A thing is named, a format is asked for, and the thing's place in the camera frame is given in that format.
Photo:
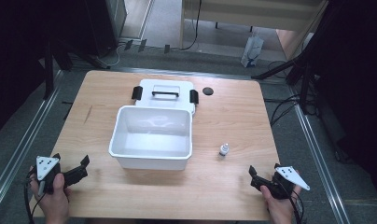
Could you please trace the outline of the white paper bag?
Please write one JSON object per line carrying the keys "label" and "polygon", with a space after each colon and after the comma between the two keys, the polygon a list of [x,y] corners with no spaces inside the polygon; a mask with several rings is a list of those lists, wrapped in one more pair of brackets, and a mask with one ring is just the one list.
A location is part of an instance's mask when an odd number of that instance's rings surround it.
{"label": "white paper bag", "polygon": [[258,57],[261,53],[264,40],[257,34],[253,33],[246,42],[244,53],[241,59],[243,67],[254,67],[257,65]]}

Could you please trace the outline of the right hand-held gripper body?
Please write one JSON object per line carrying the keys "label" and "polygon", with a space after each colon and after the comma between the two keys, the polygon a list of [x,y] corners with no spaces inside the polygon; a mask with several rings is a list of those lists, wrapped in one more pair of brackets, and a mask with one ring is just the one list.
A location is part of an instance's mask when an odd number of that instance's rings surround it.
{"label": "right hand-held gripper body", "polygon": [[275,184],[272,196],[278,200],[288,199],[295,186],[299,186],[305,190],[311,189],[292,166],[277,168],[272,177],[272,182]]}

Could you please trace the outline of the black tripod stand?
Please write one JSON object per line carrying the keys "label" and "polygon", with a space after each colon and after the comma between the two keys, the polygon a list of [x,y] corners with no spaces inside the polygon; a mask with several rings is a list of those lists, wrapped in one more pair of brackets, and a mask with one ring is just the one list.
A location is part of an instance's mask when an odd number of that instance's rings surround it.
{"label": "black tripod stand", "polygon": [[299,94],[299,106],[305,114],[307,114],[306,101],[309,90],[309,83],[311,77],[314,75],[312,71],[314,58],[316,54],[320,52],[321,42],[325,41],[327,35],[330,33],[330,27],[332,26],[332,23],[335,21],[335,18],[337,17],[341,9],[341,1],[344,0],[329,0],[328,5],[326,6],[326,13],[320,20],[320,24],[316,29],[313,37],[310,39],[307,47],[297,57],[271,69],[270,71],[251,77],[255,80],[263,80],[279,72],[282,72],[287,68],[290,68],[290,72],[286,77],[286,84],[293,86],[296,85],[300,79],[302,79]]}

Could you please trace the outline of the dark cabinet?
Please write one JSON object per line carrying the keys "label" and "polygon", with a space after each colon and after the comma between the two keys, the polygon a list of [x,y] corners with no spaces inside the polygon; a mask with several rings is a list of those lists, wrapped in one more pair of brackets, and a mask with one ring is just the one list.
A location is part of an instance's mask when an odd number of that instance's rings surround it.
{"label": "dark cabinet", "polygon": [[127,17],[124,0],[84,0],[90,23],[89,54],[116,49]]}

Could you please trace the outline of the black metal stand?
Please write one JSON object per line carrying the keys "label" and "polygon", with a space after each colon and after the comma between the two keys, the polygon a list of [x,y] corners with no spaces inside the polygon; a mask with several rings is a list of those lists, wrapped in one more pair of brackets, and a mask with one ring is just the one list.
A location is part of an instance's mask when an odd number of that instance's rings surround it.
{"label": "black metal stand", "polygon": [[76,54],[80,59],[93,65],[95,68],[109,69],[109,65],[102,64],[99,60],[93,59],[84,51],[70,45],[64,40],[56,37],[46,36],[44,42],[44,69],[45,69],[45,95],[47,100],[54,91],[54,69],[53,62],[56,62],[62,70],[70,70],[73,66],[69,53]]}

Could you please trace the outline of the person's left hand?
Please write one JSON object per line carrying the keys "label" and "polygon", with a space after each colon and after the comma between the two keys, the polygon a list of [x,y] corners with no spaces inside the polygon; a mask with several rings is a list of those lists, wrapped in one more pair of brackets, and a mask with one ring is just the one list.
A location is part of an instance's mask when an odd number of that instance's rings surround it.
{"label": "person's left hand", "polygon": [[66,224],[69,219],[68,195],[70,189],[64,187],[63,174],[56,174],[53,180],[53,193],[41,197],[38,194],[36,174],[30,175],[30,190],[34,194],[38,205],[45,216],[46,224]]}

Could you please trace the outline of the metal floor rail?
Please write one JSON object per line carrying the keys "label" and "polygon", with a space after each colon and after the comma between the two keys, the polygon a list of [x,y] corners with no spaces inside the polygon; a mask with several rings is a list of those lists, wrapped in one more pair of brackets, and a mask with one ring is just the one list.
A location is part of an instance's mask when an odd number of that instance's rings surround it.
{"label": "metal floor rail", "polygon": [[63,76],[62,70],[56,72],[54,89],[46,100],[41,84],[0,132],[0,206],[55,101]]}
{"label": "metal floor rail", "polygon": [[328,203],[336,218],[336,221],[338,224],[351,224],[350,218],[343,204],[342,197],[328,169],[327,163],[321,152],[321,147],[319,146],[318,141],[314,135],[310,121],[298,105],[295,111],[306,138],[307,144],[313,156],[314,164],[316,166],[317,172],[319,173],[323,188],[327,195]]}

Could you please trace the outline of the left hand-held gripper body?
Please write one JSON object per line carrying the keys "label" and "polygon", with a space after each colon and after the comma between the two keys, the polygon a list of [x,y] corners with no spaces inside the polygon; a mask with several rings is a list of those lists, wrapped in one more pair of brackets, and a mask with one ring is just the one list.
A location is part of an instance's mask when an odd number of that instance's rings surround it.
{"label": "left hand-held gripper body", "polygon": [[53,181],[56,174],[61,172],[60,160],[52,157],[36,157],[36,179],[38,183],[38,195],[52,194],[54,192]]}

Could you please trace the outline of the person's right hand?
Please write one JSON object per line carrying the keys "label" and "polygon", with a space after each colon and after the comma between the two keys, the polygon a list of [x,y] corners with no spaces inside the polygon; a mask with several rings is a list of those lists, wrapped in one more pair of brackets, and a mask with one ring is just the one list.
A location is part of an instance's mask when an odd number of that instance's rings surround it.
{"label": "person's right hand", "polygon": [[290,200],[277,200],[266,186],[260,187],[271,224],[292,224],[294,208]]}

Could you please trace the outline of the white plastic storage box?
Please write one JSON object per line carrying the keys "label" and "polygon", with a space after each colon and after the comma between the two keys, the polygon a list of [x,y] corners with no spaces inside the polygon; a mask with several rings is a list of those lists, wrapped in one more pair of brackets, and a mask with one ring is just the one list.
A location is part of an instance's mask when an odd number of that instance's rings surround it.
{"label": "white plastic storage box", "polygon": [[192,155],[192,115],[184,109],[125,105],[108,152],[126,169],[184,170]]}

